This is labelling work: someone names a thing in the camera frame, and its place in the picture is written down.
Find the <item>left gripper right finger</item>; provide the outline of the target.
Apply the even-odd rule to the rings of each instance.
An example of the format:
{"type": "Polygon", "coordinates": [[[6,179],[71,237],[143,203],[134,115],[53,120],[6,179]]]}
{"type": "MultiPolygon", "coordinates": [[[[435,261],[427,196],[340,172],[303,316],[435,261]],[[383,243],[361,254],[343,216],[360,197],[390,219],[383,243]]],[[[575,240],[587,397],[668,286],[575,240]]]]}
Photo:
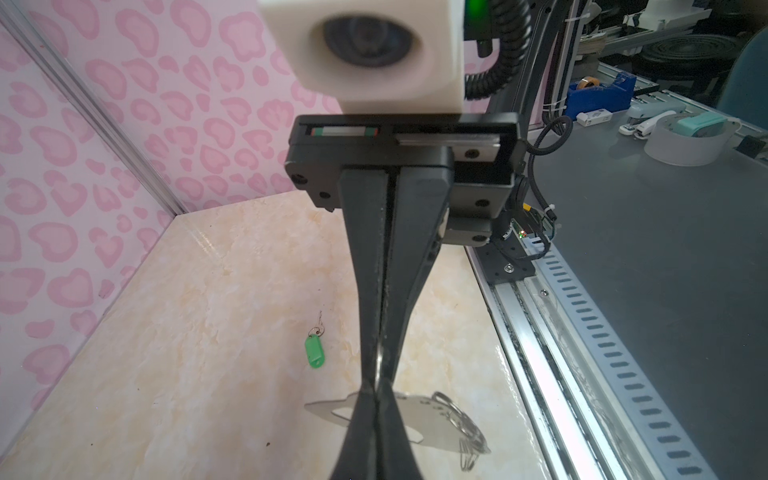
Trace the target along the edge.
{"type": "Polygon", "coordinates": [[[378,479],[422,479],[391,389],[377,392],[376,442],[378,479]]]}

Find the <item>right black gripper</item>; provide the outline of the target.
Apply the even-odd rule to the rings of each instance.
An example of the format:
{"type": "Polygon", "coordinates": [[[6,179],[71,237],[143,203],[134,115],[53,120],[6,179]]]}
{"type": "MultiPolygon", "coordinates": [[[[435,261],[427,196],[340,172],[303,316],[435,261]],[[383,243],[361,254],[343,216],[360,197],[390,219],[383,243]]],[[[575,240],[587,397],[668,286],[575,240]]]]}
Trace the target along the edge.
{"type": "Polygon", "coordinates": [[[316,207],[342,209],[364,384],[394,382],[446,214],[445,243],[485,245],[524,153],[514,113],[296,118],[286,173],[316,207]],[[396,175],[389,209],[389,175],[372,168],[393,167],[405,168],[396,175]]]}

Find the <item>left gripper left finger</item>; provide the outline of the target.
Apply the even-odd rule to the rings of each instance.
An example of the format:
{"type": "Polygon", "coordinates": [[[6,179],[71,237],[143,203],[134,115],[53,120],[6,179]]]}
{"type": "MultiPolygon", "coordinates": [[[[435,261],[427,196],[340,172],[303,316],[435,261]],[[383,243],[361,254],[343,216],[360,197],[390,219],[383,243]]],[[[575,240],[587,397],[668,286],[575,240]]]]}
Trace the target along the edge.
{"type": "Polygon", "coordinates": [[[339,458],[331,479],[374,479],[377,472],[377,403],[370,388],[356,400],[339,458]]]}

